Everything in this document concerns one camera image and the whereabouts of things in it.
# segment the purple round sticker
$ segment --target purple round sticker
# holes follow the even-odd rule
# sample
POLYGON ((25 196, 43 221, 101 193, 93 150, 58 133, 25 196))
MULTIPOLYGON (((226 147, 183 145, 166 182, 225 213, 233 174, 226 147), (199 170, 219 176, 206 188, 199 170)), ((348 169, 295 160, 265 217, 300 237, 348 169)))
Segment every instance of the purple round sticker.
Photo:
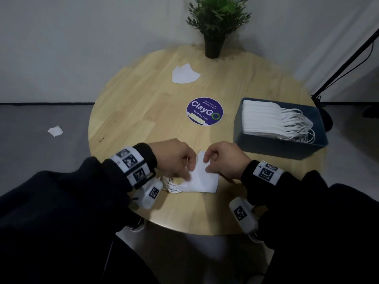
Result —
POLYGON ((188 118, 202 126, 218 123, 223 114, 222 106, 212 98, 196 98, 187 106, 188 118))

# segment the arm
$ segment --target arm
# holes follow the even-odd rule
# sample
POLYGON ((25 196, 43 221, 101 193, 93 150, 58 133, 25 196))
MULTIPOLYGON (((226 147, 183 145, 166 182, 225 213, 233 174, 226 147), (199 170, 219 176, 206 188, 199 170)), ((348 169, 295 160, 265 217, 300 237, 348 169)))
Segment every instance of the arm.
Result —
MULTIPOLYGON (((196 161, 195 152, 178 140, 134 148, 150 171, 158 167, 186 178, 183 158, 192 170, 196 161)), ((114 234, 127 221, 131 189, 116 162, 90 157, 76 172, 39 172, 2 196, 2 278, 100 279, 114 234)))
POLYGON ((265 283, 282 282, 285 275, 303 283, 331 277, 361 281, 376 271, 378 260, 371 256, 379 252, 377 201, 342 184, 328 188, 316 171, 302 180, 284 172, 273 185, 253 175, 259 162, 235 144, 214 144, 206 156, 209 172, 240 179, 247 200, 269 209, 257 232, 275 250, 265 283))

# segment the black pole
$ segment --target black pole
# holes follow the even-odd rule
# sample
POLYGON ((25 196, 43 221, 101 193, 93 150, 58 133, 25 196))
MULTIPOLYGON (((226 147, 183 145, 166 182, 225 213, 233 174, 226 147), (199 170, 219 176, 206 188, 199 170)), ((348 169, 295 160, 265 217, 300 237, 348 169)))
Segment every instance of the black pole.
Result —
POLYGON ((351 63, 377 39, 377 37, 379 37, 379 29, 377 29, 376 32, 372 34, 372 36, 334 73, 334 75, 315 92, 312 96, 312 100, 314 101, 321 92, 323 92, 343 71, 345 71, 345 69, 350 66, 351 63))

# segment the black baseboard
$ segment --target black baseboard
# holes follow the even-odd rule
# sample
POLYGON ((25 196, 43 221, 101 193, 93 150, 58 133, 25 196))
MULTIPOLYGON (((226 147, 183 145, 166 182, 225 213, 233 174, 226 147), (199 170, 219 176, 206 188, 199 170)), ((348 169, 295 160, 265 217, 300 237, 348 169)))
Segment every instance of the black baseboard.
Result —
POLYGON ((321 105, 341 105, 341 106, 373 106, 379 105, 378 101, 322 101, 321 105))
POLYGON ((93 106, 95 103, 0 103, 12 106, 93 106))

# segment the blue box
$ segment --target blue box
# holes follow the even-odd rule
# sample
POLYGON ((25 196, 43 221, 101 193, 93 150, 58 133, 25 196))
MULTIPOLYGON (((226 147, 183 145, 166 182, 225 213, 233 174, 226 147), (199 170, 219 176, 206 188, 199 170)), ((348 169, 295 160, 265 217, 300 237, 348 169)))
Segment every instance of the blue box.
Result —
POLYGON ((259 100, 256 98, 243 98, 234 119, 233 142, 243 151, 272 155, 290 159, 302 160, 328 145, 324 124, 316 107, 283 103, 280 101, 259 100), (315 131, 314 143, 294 142, 278 138, 262 137, 258 135, 244 134, 242 132, 242 103, 249 101, 268 101, 278 104, 286 109, 300 109, 302 113, 312 121, 315 131))

